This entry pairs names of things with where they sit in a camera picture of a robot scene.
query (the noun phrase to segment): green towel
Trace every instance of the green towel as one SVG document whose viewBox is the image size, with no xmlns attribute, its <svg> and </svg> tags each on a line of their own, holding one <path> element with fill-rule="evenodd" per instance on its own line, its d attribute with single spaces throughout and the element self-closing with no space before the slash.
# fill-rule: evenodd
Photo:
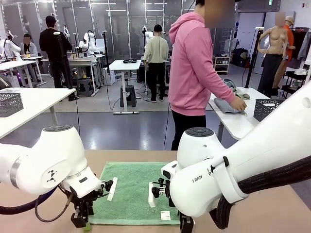
<svg viewBox="0 0 311 233">
<path fill-rule="evenodd" d="M 155 200 L 156 207 L 148 203 L 149 182 L 162 177 L 161 168 L 167 163 L 117 163 L 108 162 L 101 180 L 118 178 L 112 201 L 100 198 L 94 202 L 91 224 L 111 225 L 179 225 L 177 209 L 169 207 L 165 195 Z M 161 220 L 161 211 L 169 211 L 171 220 Z"/>
</svg>

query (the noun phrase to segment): pink hoodie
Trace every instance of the pink hoodie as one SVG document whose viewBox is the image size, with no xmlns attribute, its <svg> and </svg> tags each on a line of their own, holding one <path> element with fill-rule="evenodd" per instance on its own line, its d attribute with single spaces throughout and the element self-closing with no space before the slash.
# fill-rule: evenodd
<svg viewBox="0 0 311 233">
<path fill-rule="evenodd" d="M 169 34 L 174 44 L 169 89 L 172 110 L 186 116 L 203 116 L 211 92 L 232 102 L 233 92 L 214 70 L 213 44 L 204 19 L 197 13 L 184 14 Z"/>
</svg>

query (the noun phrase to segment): orange clothing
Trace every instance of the orange clothing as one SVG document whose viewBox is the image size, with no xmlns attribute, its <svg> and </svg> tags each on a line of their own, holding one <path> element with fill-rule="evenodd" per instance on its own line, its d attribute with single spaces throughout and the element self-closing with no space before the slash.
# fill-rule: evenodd
<svg viewBox="0 0 311 233">
<path fill-rule="evenodd" d="M 288 43 L 290 46 L 294 45 L 294 34 L 288 25 L 284 26 L 284 29 L 287 31 Z M 291 61 L 293 50 L 287 49 L 286 54 L 288 55 L 288 61 Z"/>
</svg>

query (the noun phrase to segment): black basket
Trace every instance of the black basket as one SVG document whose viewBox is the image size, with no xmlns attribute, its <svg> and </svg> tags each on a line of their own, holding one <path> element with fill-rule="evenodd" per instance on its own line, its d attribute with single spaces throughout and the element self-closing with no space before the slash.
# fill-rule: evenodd
<svg viewBox="0 0 311 233">
<path fill-rule="evenodd" d="M 254 118 L 257 121 L 261 122 L 284 101 L 285 100 L 270 100 L 270 99 L 256 100 Z"/>
<path fill-rule="evenodd" d="M 0 93 L 0 117 L 9 117 L 22 109 L 20 93 Z"/>
</svg>

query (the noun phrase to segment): person's hair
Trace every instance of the person's hair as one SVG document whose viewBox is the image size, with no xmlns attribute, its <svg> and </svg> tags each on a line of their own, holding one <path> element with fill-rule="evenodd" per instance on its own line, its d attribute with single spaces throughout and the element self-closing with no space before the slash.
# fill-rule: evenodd
<svg viewBox="0 0 311 233">
<path fill-rule="evenodd" d="M 45 22 L 48 28 L 53 28 L 55 26 L 56 19 L 53 16 L 47 16 L 45 18 Z"/>
<path fill-rule="evenodd" d="M 162 26 L 160 24 L 156 24 L 154 28 L 154 32 L 156 33 L 162 32 Z"/>
<path fill-rule="evenodd" d="M 29 35 L 29 34 L 25 34 L 24 37 L 30 37 L 30 39 L 32 39 L 31 35 Z"/>
<path fill-rule="evenodd" d="M 205 5 L 205 0 L 196 0 L 195 5 L 204 6 Z"/>
</svg>

